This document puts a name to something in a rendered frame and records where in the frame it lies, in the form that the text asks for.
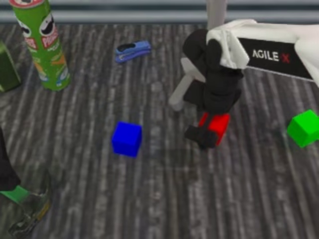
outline green can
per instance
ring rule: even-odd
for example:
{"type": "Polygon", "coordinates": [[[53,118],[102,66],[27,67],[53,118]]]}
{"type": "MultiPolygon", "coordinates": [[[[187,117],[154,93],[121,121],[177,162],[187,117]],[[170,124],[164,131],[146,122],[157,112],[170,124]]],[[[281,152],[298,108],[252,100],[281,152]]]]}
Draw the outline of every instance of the green can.
{"type": "Polygon", "coordinates": [[[59,91],[70,83],[58,31],[48,0],[9,0],[46,89],[59,91]]]}

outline blue stapler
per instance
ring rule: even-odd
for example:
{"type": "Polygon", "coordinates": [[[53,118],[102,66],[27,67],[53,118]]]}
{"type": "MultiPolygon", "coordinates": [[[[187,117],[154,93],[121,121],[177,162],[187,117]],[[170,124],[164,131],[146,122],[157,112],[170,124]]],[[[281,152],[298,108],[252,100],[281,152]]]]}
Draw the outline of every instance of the blue stapler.
{"type": "Polygon", "coordinates": [[[143,56],[151,52],[151,45],[148,41],[137,41],[129,44],[123,44],[116,48],[115,61],[123,63],[138,56],[143,56]]]}

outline blue cube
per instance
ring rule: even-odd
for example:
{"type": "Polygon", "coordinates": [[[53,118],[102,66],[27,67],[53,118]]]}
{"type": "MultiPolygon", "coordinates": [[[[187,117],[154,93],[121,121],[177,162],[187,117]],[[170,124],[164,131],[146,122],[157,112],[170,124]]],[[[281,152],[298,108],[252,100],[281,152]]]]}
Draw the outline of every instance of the blue cube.
{"type": "Polygon", "coordinates": [[[112,137],[113,151],[117,154],[136,157],[142,143],[142,126],[118,122],[112,137]]]}

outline can lid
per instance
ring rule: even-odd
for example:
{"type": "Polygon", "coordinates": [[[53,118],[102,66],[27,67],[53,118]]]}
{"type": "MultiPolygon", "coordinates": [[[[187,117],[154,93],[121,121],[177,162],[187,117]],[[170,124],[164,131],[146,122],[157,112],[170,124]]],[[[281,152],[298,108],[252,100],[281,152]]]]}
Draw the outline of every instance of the can lid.
{"type": "Polygon", "coordinates": [[[10,4],[19,8],[31,8],[44,3],[45,0],[9,0],[10,4]]]}

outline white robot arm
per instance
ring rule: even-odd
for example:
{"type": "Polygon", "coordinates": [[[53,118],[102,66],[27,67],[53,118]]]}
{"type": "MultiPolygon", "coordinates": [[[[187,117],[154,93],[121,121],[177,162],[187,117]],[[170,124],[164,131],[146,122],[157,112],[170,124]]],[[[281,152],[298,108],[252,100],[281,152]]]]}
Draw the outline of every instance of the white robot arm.
{"type": "Polygon", "coordinates": [[[210,30],[207,42],[222,46],[220,64],[256,68],[314,81],[319,87],[319,25],[257,23],[235,20],[210,30]]]}

